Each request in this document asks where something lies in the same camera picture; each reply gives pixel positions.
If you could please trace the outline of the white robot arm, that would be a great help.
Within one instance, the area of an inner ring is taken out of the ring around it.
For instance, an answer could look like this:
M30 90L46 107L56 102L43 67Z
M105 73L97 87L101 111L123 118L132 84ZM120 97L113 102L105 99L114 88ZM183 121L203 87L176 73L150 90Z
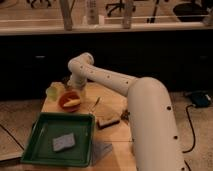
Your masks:
M95 67L90 53L71 59L68 68L73 88L92 80L127 98L137 171L185 171L172 103L162 82Z

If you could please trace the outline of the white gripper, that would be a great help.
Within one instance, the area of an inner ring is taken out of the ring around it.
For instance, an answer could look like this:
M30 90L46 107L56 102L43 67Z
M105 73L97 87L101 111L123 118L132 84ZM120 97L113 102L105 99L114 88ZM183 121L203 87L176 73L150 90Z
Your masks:
M79 80L75 80L75 79L70 79L69 80L69 85L73 89L80 90L80 97L81 98L85 98L86 97L86 90L84 89L86 83L87 83L86 80L83 80L83 81L79 81Z

